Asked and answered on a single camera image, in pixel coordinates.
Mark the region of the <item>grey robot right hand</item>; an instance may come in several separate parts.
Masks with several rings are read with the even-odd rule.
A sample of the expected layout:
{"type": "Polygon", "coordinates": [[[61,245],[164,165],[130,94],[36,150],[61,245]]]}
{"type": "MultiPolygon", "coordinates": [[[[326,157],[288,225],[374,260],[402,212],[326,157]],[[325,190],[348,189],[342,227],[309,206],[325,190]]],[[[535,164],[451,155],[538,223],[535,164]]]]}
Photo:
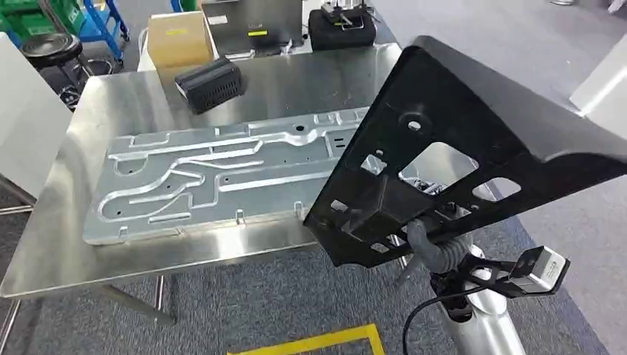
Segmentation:
{"type": "Polygon", "coordinates": [[[425,225],[420,220],[409,222],[406,232],[413,256],[404,270],[405,274],[411,274],[420,265],[436,274],[451,271],[469,254],[473,242],[470,234],[463,234],[441,243],[432,243],[427,237],[425,225]]]}

